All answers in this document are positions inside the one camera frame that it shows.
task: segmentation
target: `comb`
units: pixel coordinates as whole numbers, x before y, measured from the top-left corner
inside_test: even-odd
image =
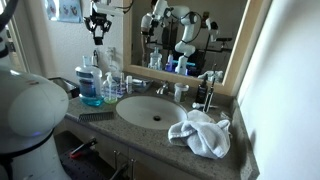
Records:
[[[92,121],[102,121],[114,119],[113,111],[110,112],[100,112],[100,113],[89,113],[80,114],[79,122],[92,122]]]

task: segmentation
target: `cabinet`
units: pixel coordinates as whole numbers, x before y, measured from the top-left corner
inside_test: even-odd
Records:
[[[145,153],[129,148],[129,157],[135,160],[133,170],[136,180],[152,179],[152,180],[197,180],[198,178],[170,166],[158,159],[146,155]]]
[[[95,145],[95,149],[99,152],[99,156],[113,168],[116,168],[115,164],[117,164],[118,168],[120,168],[124,163],[128,163],[129,168],[126,174],[128,177],[130,177],[130,179],[198,179],[178,168],[168,165],[165,162],[145,154],[144,152],[111,139],[106,135],[103,135],[73,120],[65,119],[64,123],[66,129],[72,132],[83,142],[87,142],[91,138],[95,137],[98,142],[98,144]]]

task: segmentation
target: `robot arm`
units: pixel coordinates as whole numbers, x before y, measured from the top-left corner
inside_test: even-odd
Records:
[[[219,28],[216,22],[211,22],[210,18],[206,19],[206,25],[208,27],[210,41],[214,42],[216,41],[218,35],[219,35]]]
[[[166,0],[158,0],[152,14],[151,31],[154,27],[157,27],[159,22],[162,22],[164,18],[170,16],[178,18],[185,27],[182,40],[175,46],[177,52],[183,53],[183,55],[179,57],[176,72],[185,75],[188,58],[195,52],[195,47],[188,43],[192,40],[194,24],[197,22],[198,18],[196,14],[191,12],[186,6],[169,7]]]

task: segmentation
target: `wall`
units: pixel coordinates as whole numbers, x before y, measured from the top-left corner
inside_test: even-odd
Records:
[[[82,16],[90,16],[90,1],[80,0]],[[112,1],[112,6],[122,6],[123,1]],[[103,46],[94,44],[92,34],[86,29],[84,23],[65,23],[50,21],[45,11],[45,1],[26,0],[34,41],[37,47],[39,63],[43,76],[64,77],[77,82],[75,68],[82,65],[82,56],[92,56],[98,48],[99,66],[103,71],[109,71],[107,47],[115,47],[116,58],[113,65],[123,67],[123,19],[114,17],[110,31],[105,34]]]
[[[273,1],[238,94],[261,180],[320,179],[320,1]]]

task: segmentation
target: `blue mouthwash bottle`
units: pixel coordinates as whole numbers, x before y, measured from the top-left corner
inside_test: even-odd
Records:
[[[80,84],[80,100],[89,106],[100,106],[103,103],[101,96],[102,71],[93,66],[89,57],[83,56],[83,66],[76,67],[76,75]]]

